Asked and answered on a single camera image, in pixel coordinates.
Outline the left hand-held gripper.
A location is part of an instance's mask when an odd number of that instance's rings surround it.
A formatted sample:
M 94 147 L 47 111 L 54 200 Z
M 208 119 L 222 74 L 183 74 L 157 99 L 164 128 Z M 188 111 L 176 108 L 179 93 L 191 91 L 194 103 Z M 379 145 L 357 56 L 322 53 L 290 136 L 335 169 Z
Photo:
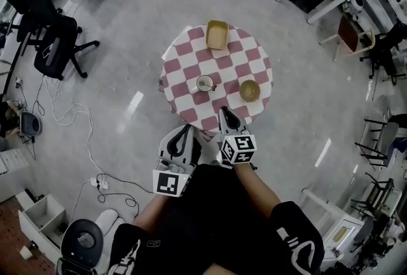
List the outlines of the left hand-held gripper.
M 153 169 L 153 192 L 180 197 L 196 169 L 192 163 L 194 130 L 184 125 L 172 130 L 160 142 L 157 166 Z

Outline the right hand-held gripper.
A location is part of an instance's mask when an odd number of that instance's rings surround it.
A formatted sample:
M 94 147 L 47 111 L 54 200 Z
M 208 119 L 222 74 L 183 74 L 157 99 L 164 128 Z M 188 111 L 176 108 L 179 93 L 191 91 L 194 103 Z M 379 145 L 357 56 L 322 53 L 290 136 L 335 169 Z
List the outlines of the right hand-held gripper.
M 254 135 L 250 134 L 246 121 L 227 110 L 227 120 L 224 113 L 225 106 L 219 110 L 219 130 L 221 146 L 217 155 L 220 166 L 232 169 L 237 164 L 249 164 L 257 150 Z

